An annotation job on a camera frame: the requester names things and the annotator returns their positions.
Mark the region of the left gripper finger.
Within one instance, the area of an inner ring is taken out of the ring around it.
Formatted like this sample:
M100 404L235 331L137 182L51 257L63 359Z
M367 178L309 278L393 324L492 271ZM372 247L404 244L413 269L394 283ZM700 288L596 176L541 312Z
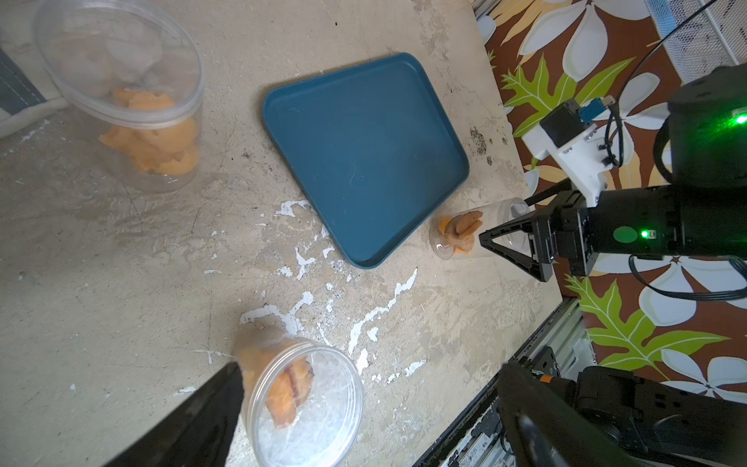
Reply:
M109 466L224 466L244 399L231 362Z

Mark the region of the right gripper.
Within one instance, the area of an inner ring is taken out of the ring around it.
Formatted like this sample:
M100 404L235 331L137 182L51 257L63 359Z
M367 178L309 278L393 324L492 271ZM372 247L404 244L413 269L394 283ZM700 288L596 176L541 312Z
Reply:
M542 282L554 276L556 259L567 260L574 276L588 276L587 201L572 189L565 178L526 198L533 206L556 196L548 206L481 233L480 246Z

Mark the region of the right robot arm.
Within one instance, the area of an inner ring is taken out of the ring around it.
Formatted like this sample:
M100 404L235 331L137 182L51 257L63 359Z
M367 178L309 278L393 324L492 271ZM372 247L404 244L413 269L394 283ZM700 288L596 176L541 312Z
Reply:
M480 234L480 245L546 281L566 259L585 276L600 254L725 260L746 276L746 68L721 66L667 104L653 157L665 184L603 193L580 178L549 206ZM746 406L636 377L622 357L562 379L506 364L500 418L521 466L742 466Z

